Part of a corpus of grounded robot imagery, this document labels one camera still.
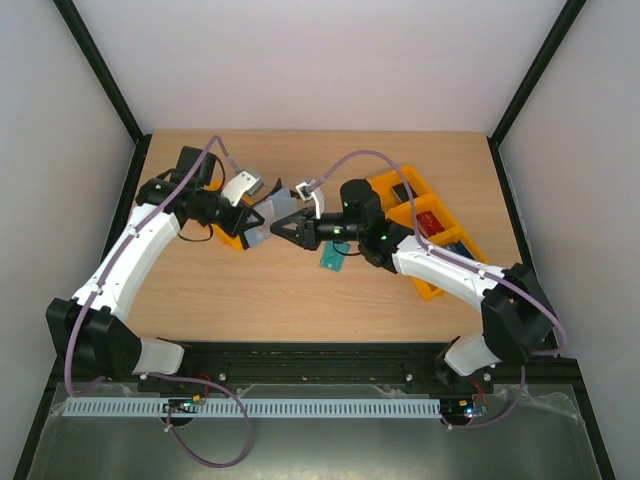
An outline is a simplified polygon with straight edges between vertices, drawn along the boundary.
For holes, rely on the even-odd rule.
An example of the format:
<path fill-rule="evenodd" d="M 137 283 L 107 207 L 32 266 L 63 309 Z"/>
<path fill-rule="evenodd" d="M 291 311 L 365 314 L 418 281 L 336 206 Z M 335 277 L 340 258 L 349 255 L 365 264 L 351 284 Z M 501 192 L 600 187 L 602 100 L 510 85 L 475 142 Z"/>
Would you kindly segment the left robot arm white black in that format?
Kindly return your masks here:
<path fill-rule="evenodd" d="M 52 300 L 45 317 L 68 389 L 76 367 L 112 380 L 179 371 L 181 345 L 142 338 L 126 321 L 152 266 L 187 222 L 219 228 L 230 237 L 263 224 L 245 200 L 262 188 L 261 177 L 237 168 L 211 189 L 220 162 L 208 149 L 183 148 L 174 168 L 140 187 L 127 225 L 86 283 L 70 299 Z"/>

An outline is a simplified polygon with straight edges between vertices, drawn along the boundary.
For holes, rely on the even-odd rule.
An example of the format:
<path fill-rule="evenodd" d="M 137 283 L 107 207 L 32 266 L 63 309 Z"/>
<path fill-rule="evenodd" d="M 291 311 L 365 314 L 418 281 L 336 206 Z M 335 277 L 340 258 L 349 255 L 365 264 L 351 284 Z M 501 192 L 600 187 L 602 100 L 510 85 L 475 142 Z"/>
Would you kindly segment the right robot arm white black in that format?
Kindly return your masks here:
<path fill-rule="evenodd" d="M 354 242 L 371 265 L 425 281 L 476 309 L 481 331 L 453 340 L 436 367 L 443 389 L 460 390 L 481 368 L 498 363 L 522 367 L 541 354 L 556 317 L 530 267 L 484 264 L 435 245 L 387 218 L 365 179 L 344 183 L 340 199 L 338 213 L 323 213 L 314 204 L 275 221 L 270 230 L 309 251 L 323 242 Z"/>

